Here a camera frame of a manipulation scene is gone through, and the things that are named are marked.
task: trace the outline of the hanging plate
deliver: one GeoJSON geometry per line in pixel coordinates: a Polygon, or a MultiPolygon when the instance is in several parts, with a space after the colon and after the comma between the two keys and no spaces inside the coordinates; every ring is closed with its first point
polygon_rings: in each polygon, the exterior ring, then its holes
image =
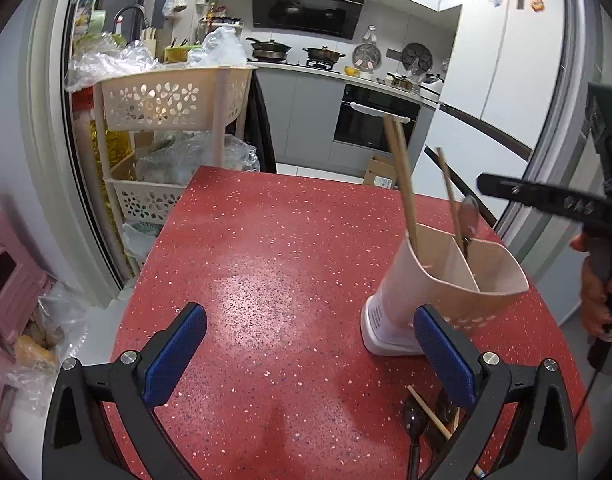
{"type": "Polygon", "coordinates": [[[371,43],[357,45],[353,50],[353,66],[362,72],[375,70],[382,63],[382,53],[371,43]]]}
{"type": "Polygon", "coordinates": [[[401,63],[406,71],[410,70],[416,59],[419,59],[419,69],[425,73],[433,67],[433,55],[421,43],[409,43],[401,53],[401,63]]]}

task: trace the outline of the range hood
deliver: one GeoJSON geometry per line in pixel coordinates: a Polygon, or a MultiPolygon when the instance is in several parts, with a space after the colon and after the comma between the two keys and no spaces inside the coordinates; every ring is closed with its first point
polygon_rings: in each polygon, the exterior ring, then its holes
{"type": "Polygon", "coordinates": [[[253,0],[253,25],[352,40],[365,0],[253,0]]]}

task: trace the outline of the yellow bowl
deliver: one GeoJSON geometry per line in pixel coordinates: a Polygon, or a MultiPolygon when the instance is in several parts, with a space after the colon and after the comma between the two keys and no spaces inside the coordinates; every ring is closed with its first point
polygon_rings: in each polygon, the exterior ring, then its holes
{"type": "Polygon", "coordinates": [[[200,45],[168,46],[164,49],[164,63],[185,63],[188,51],[200,45]]]}

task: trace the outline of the built-in oven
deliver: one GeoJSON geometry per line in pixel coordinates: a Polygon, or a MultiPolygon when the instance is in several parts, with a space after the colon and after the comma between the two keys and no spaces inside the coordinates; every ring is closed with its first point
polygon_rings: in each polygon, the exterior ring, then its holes
{"type": "Polygon", "coordinates": [[[384,131],[384,120],[381,117],[355,110],[351,107],[351,103],[410,118],[409,123],[403,124],[404,136],[408,144],[417,123],[420,105],[377,90],[354,85],[346,85],[344,89],[344,97],[335,128],[335,140],[390,153],[384,131]]]}

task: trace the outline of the beige utensil holder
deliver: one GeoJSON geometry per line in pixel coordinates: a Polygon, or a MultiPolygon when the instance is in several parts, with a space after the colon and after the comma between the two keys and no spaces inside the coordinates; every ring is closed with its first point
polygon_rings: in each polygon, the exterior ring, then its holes
{"type": "Polygon", "coordinates": [[[452,234],[417,225],[417,254],[408,234],[362,309],[362,338],[377,355],[423,354],[413,330],[418,307],[432,304],[454,327],[484,327],[529,285],[522,267],[497,243],[473,240],[464,259],[452,234]]]}

